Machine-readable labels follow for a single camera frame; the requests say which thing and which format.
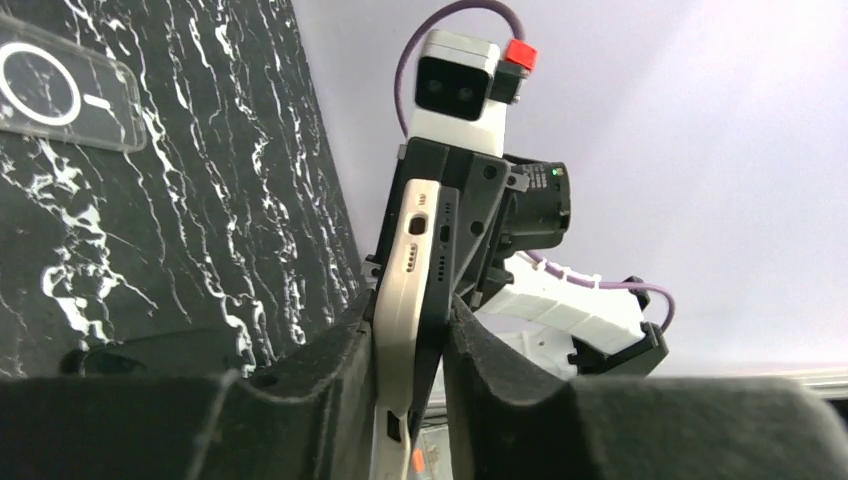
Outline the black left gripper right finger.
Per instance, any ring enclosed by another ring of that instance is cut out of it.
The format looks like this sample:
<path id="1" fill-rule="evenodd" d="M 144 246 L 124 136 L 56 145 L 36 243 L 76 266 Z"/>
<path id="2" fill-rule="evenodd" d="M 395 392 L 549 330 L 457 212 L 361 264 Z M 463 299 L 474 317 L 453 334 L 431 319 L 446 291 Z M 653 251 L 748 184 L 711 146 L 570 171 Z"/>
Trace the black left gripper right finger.
<path id="1" fill-rule="evenodd" d="M 594 479 L 574 389 L 453 301 L 443 363 L 456 479 Z"/>

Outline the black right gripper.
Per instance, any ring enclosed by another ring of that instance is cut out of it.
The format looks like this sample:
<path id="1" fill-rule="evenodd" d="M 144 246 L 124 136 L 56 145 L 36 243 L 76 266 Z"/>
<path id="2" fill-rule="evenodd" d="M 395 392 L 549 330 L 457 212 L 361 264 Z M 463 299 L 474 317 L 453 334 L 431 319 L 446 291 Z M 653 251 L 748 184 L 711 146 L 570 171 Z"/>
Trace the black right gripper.
<path id="1" fill-rule="evenodd" d="M 455 291 L 474 310 L 513 283 L 508 258 L 558 246 L 570 226 L 564 163 L 496 157 L 414 138 L 400 147 L 376 251 L 364 264 L 368 276 L 377 276 L 388 257 L 404 186 L 413 178 L 436 180 L 458 193 Z"/>

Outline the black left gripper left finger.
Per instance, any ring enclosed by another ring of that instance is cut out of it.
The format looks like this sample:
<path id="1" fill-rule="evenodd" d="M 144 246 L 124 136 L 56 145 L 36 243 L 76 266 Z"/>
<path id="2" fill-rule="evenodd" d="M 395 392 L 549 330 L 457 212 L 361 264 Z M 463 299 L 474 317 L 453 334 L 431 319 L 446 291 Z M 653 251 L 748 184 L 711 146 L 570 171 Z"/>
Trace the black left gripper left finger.
<path id="1" fill-rule="evenodd" d="M 374 426 L 371 291 L 315 340 L 248 380 L 228 377 L 195 479 L 366 479 Z"/>

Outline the black smartphone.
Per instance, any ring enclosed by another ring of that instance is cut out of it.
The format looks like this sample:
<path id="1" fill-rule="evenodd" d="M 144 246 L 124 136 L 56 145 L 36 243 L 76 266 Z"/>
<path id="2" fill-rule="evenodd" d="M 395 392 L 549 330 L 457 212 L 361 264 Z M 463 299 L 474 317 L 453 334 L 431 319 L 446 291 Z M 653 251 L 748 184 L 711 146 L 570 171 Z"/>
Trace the black smartphone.
<path id="1" fill-rule="evenodd" d="M 455 288 L 455 224 L 459 192 L 443 187 L 433 223 L 428 277 L 415 351 L 413 401 L 407 424 L 410 440 L 418 437 L 446 342 Z"/>

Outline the beige phone case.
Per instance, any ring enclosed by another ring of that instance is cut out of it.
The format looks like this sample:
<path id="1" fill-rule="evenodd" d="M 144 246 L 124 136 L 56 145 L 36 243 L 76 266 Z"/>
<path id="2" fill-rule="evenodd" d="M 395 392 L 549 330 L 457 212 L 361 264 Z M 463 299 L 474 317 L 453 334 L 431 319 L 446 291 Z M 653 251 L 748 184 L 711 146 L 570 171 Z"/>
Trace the beige phone case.
<path id="1" fill-rule="evenodd" d="M 376 361 L 375 442 L 371 477 L 405 479 L 412 441 L 415 354 L 441 184 L 407 182 L 373 316 Z"/>

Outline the clear magsafe phone case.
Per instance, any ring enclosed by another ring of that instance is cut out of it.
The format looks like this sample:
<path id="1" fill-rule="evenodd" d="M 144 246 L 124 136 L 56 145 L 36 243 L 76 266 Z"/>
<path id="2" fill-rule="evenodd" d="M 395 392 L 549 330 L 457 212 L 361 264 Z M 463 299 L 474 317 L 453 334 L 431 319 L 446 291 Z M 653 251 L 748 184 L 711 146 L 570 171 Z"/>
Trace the clear magsafe phone case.
<path id="1" fill-rule="evenodd" d="M 122 153 L 147 144 L 137 76 L 129 67 L 6 14 L 1 129 Z"/>

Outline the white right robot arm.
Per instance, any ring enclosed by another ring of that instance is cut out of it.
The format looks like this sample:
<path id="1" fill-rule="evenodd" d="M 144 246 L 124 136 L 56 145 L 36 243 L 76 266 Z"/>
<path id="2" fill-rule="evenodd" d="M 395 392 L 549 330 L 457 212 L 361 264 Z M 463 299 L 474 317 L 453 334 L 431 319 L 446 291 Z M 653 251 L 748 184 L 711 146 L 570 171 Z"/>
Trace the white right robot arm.
<path id="1" fill-rule="evenodd" d="M 448 223 L 436 239 L 452 249 L 454 291 L 473 311 L 566 333 L 580 375 L 645 375 L 667 356 L 664 326 L 644 317 L 651 285 L 633 276 L 604 281 L 541 257 L 570 225 L 570 181 L 560 162 L 499 158 L 421 138 L 403 144 L 377 247 L 364 264 L 369 276 L 388 258 L 411 179 L 438 181 L 447 196 Z"/>

